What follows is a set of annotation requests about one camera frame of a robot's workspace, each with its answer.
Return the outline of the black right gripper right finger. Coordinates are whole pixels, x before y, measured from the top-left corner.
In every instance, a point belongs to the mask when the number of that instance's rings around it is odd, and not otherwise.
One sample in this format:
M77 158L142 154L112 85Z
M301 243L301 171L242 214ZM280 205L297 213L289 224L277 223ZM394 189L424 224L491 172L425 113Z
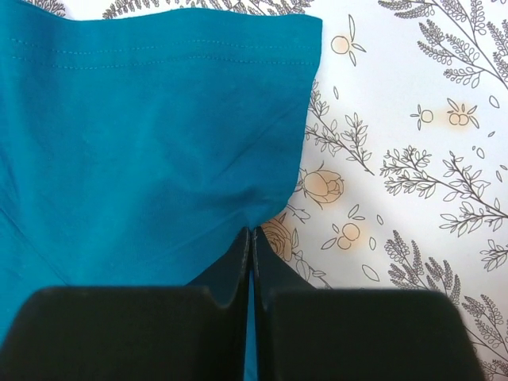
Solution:
M458 310L435 291L317 289L252 238L261 380L481 380Z

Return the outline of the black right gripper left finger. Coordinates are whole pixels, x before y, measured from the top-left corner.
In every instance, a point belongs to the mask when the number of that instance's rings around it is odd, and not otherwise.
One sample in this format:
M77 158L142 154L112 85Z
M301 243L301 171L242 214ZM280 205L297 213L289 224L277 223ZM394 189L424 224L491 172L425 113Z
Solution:
M4 380L240 380L250 232L183 287L53 287L1 347Z

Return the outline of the teal blue t shirt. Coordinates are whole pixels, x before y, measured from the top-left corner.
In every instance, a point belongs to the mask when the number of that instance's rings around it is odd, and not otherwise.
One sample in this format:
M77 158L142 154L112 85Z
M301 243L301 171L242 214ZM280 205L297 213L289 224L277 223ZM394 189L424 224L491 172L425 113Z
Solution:
M257 379L252 238L298 181L322 21L182 8L75 28L65 53L1 4L1 347L53 287L183 287L250 232L244 375Z

